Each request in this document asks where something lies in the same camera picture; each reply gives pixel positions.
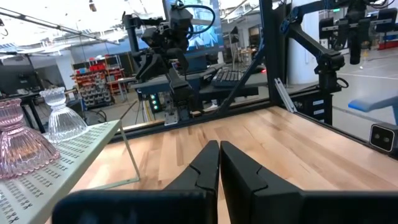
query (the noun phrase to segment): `clear glass candle holder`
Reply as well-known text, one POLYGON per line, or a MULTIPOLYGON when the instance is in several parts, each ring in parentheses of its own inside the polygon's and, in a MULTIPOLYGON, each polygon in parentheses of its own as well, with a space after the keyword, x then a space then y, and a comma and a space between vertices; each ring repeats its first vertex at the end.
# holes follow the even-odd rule
POLYGON ((52 109, 49 118, 50 142, 67 141, 87 132, 87 124, 67 107, 64 87, 41 91, 40 95, 52 109))
POLYGON ((39 132, 24 126, 21 99, 0 102, 0 179, 46 166, 59 152, 39 132))

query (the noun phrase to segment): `blue chair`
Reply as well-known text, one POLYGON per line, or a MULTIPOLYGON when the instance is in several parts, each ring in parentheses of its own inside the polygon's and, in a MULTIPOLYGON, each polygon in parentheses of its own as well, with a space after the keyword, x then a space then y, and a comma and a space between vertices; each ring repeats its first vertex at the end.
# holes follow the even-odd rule
POLYGON ((380 95, 369 95, 355 99, 348 103, 348 107, 363 112, 392 106, 396 124, 398 122, 398 91, 384 92, 380 95))

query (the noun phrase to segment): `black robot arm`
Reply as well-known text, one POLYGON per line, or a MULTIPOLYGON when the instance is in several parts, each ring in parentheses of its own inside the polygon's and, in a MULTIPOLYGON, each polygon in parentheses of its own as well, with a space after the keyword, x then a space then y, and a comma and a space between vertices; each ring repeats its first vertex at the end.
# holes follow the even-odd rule
POLYGON ((304 15, 307 13, 317 12, 322 9, 334 9, 335 7, 342 7, 345 4, 347 4, 347 1, 332 4, 326 0, 294 7, 280 26, 281 33, 296 40, 316 57, 318 66, 315 68, 315 73, 319 74, 319 86, 322 90, 331 91, 339 88, 336 71, 344 66, 344 57, 339 51, 324 48, 319 42, 306 34, 301 28, 301 23, 304 15))

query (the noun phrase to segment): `keyboard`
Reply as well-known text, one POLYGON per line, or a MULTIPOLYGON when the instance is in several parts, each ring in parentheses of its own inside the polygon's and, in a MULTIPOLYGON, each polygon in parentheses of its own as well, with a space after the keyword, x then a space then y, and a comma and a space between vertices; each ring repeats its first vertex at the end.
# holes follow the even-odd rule
POLYGON ((213 77, 211 84, 215 87, 234 87, 242 78, 243 72, 221 69, 213 77))

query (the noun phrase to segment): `metal bracket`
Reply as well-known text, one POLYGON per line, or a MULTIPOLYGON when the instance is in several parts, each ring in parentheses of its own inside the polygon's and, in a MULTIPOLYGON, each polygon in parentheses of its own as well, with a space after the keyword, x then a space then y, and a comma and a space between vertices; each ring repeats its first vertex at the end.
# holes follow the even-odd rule
POLYGON ((291 112, 297 112, 296 107, 293 104, 292 99, 290 98, 289 94, 287 93, 284 84, 282 83, 282 81, 280 80, 280 78, 276 78, 275 79, 275 86, 276 89, 278 90, 279 96, 282 99, 282 101, 284 102, 286 109, 291 112))
POLYGON ((170 93, 164 95, 166 110, 164 114, 164 126, 177 124, 178 123, 178 111, 173 106, 173 99, 170 93))

